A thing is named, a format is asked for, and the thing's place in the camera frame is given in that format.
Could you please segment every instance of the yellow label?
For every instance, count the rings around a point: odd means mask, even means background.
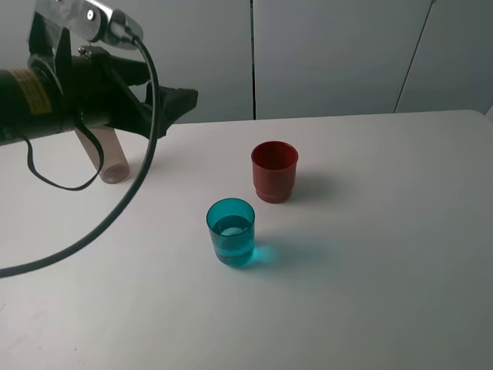
[[[52,112],[52,104],[49,101],[45,88],[39,81],[38,76],[31,69],[15,68],[8,72],[21,86],[25,100],[33,116]]]

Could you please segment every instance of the cabinet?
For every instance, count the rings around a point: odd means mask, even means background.
[[[253,0],[257,118],[391,113],[431,0]]]
[[[397,111],[486,113],[493,104],[492,38],[492,0],[437,0]]]

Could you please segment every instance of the white cabinet door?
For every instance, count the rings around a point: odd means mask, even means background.
[[[393,112],[431,0],[253,0],[257,118]]]
[[[493,104],[493,0],[436,1],[398,112],[473,109]]]
[[[161,85],[199,90],[197,108],[180,122],[253,118],[250,0],[102,2],[122,9],[144,28]],[[35,0],[0,4],[0,45],[5,50],[0,69],[26,66],[34,4]],[[80,42],[74,38],[75,50]],[[111,53],[139,58],[138,52]],[[144,90],[138,91],[143,96]]]

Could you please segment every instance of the black cylinder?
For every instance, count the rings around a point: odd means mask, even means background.
[[[0,70],[0,146],[62,132],[56,85],[37,69]]]

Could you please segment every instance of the plastic cup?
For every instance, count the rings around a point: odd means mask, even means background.
[[[253,184],[267,203],[283,203],[291,196],[296,178],[298,152],[280,141],[268,141],[252,152]]]
[[[216,256],[221,262],[238,267],[251,259],[255,246],[252,206],[241,199],[223,199],[209,209],[206,220]]]

